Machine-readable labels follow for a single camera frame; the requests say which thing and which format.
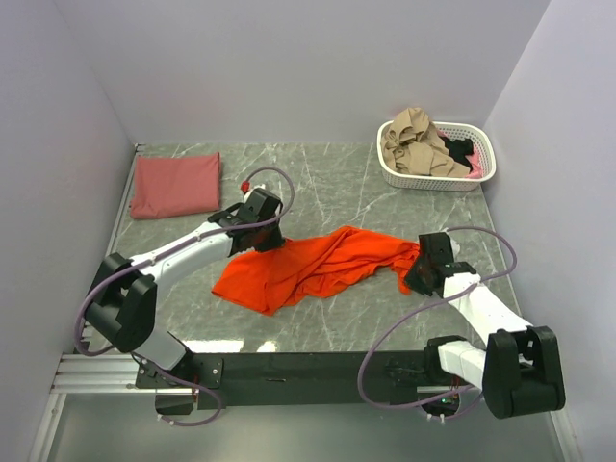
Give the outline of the orange t-shirt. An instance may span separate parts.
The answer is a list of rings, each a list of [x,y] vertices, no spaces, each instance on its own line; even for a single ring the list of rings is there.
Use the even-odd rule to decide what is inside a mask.
[[[403,279],[420,256],[416,242],[344,226],[326,236],[289,240],[282,247],[249,251],[228,263],[212,294],[272,316],[307,296],[328,298],[387,268]]]

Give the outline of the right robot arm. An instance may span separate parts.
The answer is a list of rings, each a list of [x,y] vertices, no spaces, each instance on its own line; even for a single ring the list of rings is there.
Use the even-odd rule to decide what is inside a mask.
[[[422,295],[437,295],[456,309],[483,342],[431,339],[424,350],[431,378],[455,375],[476,386],[498,419],[558,411],[566,403],[554,332],[511,311],[475,268],[456,260],[446,232],[422,234],[419,257],[404,277]]]

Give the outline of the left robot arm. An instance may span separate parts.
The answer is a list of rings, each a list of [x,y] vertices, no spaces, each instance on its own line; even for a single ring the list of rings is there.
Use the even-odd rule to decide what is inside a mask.
[[[196,383],[193,352],[156,322],[158,296],[207,265],[255,249],[265,252],[285,243],[278,214],[282,201],[263,187],[210,216],[191,233],[150,252],[124,258],[107,256],[92,282],[75,332],[88,322],[111,347],[157,366],[182,381]]]

